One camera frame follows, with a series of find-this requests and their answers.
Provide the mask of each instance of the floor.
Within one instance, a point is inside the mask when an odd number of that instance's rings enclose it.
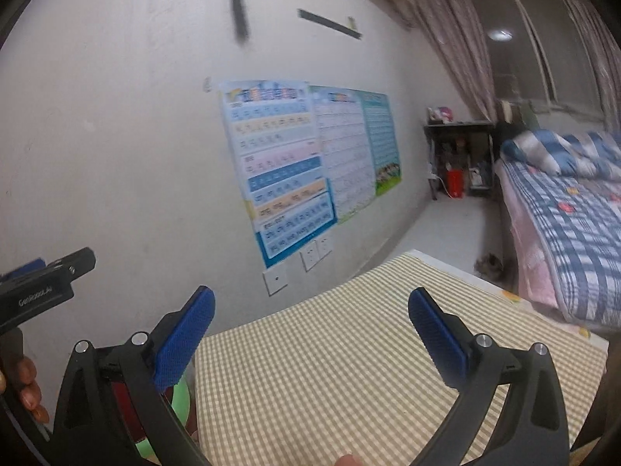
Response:
[[[489,252],[502,256],[501,233],[500,209],[494,201],[439,194],[386,260],[416,249],[475,275],[474,263],[479,257]]]

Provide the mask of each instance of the poster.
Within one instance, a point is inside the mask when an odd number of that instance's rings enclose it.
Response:
[[[344,222],[375,198],[375,169],[355,91],[310,87],[334,207]]]
[[[241,193],[267,267],[336,221],[305,82],[220,86]]]
[[[361,99],[366,132],[371,144],[375,189],[377,195],[381,196],[401,182],[401,162],[388,96],[375,92],[356,92]]]

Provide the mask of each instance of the green plastic object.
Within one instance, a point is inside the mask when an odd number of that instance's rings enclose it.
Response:
[[[177,415],[179,422],[181,422],[181,424],[185,427],[187,419],[190,415],[190,390],[187,387],[185,375],[181,377],[179,383],[173,388],[173,401],[170,406],[173,408],[175,415]],[[136,443],[136,448],[143,459],[147,459],[148,457],[155,455],[148,438]]]

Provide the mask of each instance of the red bucket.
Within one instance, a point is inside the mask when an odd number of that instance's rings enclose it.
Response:
[[[464,174],[461,170],[449,170],[446,172],[446,187],[448,196],[461,198],[464,194]]]

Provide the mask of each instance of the pink curtain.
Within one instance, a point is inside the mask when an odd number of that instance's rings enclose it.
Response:
[[[566,0],[595,71],[606,129],[621,129],[621,49],[589,0]]]
[[[473,115],[496,121],[485,33],[471,0],[414,0],[418,23],[444,60]]]

